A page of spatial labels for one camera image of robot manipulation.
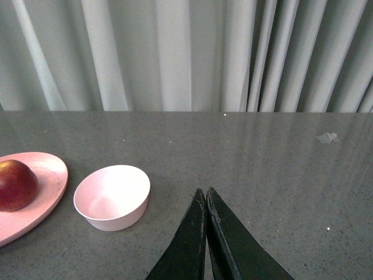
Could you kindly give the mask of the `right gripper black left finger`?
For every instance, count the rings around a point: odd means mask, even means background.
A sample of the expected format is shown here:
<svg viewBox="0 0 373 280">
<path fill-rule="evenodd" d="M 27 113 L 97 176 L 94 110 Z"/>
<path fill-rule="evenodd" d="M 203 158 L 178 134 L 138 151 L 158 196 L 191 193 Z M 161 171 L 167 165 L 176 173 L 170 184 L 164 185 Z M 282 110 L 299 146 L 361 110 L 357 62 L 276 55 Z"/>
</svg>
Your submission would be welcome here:
<svg viewBox="0 0 373 280">
<path fill-rule="evenodd" d="M 146 278 L 203 279 L 206 228 L 206 199 L 199 188 L 195 191 L 173 239 Z"/>
</svg>

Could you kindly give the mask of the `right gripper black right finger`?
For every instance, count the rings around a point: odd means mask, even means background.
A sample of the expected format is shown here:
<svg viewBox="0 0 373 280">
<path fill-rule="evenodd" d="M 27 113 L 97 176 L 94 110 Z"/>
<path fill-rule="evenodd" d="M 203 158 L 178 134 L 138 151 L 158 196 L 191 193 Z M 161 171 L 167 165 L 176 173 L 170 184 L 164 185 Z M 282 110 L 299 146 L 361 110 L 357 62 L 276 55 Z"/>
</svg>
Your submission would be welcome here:
<svg viewBox="0 0 373 280">
<path fill-rule="evenodd" d="M 214 188 L 208 189 L 206 201 L 214 279 L 293 279 L 261 247 Z"/>
</svg>

